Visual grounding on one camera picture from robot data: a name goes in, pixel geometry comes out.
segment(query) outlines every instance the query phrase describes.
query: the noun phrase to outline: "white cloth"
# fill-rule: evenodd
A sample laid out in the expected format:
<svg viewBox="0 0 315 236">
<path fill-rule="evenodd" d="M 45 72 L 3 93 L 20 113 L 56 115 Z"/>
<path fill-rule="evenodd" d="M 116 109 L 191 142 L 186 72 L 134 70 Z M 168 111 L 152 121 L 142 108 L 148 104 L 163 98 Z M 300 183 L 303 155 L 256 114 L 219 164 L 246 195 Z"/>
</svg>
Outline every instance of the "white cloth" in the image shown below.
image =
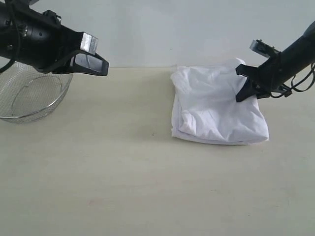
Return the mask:
<svg viewBox="0 0 315 236">
<path fill-rule="evenodd" d="M 179 66 L 171 79 L 176 89 L 172 136 L 222 145 L 246 145 L 269 139 L 268 127 L 255 96 L 237 103 L 246 78 L 233 59 L 214 66 Z"/>
</svg>

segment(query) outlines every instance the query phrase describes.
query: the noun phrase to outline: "table surface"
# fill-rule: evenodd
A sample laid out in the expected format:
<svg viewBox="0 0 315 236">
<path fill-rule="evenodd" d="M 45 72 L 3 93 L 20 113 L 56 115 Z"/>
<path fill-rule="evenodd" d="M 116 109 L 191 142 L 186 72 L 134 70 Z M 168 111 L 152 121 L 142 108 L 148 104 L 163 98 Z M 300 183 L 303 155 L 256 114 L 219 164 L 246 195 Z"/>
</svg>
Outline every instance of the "table surface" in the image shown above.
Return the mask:
<svg viewBox="0 0 315 236">
<path fill-rule="evenodd" d="M 171 137 L 170 73 L 75 75 L 47 118 L 1 121 L 1 235 L 313 235 L 314 90 L 260 100 L 270 141 L 204 145 Z"/>
</svg>

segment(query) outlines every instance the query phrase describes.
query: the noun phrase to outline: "white wall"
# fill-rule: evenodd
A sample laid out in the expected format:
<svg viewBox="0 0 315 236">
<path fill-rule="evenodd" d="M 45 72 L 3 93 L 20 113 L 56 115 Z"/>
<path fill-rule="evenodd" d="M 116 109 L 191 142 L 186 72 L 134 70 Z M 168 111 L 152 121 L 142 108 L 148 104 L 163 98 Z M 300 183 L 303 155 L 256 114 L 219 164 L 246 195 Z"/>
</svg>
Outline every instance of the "white wall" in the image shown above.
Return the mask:
<svg viewBox="0 0 315 236">
<path fill-rule="evenodd" d="M 283 50 L 315 20 L 312 0 L 40 0 L 63 24 L 99 38 L 112 66 L 207 64 L 240 57 L 263 39 Z"/>
</svg>

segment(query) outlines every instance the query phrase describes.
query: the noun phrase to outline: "wire mesh basket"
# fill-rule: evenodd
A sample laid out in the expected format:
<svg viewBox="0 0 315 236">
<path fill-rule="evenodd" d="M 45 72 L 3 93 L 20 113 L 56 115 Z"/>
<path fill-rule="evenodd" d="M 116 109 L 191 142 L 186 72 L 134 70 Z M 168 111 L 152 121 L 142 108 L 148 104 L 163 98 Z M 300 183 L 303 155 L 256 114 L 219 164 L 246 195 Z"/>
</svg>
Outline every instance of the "wire mesh basket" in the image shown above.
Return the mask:
<svg viewBox="0 0 315 236">
<path fill-rule="evenodd" d="M 0 74 L 0 119 L 12 123 L 40 120 L 61 103 L 73 74 L 41 74 L 15 63 Z"/>
</svg>

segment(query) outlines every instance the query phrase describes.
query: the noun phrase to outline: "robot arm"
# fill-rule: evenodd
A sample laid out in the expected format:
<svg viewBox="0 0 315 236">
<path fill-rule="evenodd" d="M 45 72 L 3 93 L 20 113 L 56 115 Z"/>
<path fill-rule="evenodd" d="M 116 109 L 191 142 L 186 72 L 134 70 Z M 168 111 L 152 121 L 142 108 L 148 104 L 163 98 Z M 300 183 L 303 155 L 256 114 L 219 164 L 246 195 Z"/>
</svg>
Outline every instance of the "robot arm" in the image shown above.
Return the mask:
<svg viewBox="0 0 315 236">
<path fill-rule="evenodd" d="M 236 68 L 238 75 L 247 77 L 247 81 L 241 91 L 236 95 L 237 102 L 256 95 L 258 99 L 272 96 L 272 92 L 278 92 L 281 96 L 288 97 L 292 90 L 301 92 L 296 87 L 313 75 L 314 79 L 308 90 L 315 82 L 315 22 L 312 23 L 305 33 L 283 52 L 274 47 L 256 40 L 252 43 L 251 49 L 254 52 L 268 58 L 259 67 L 239 65 Z M 284 83 L 295 78 L 295 75 L 311 65 L 311 71 L 305 79 L 291 87 Z"/>
<path fill-rule="evenodd" d="M 0 56 L 42 73 L 107 75 L 109 63 L 96 53 L 98 39 L 63 26 L 53 11 L 30 9 L 37 1 L 0 2 Z"/>
</svg>

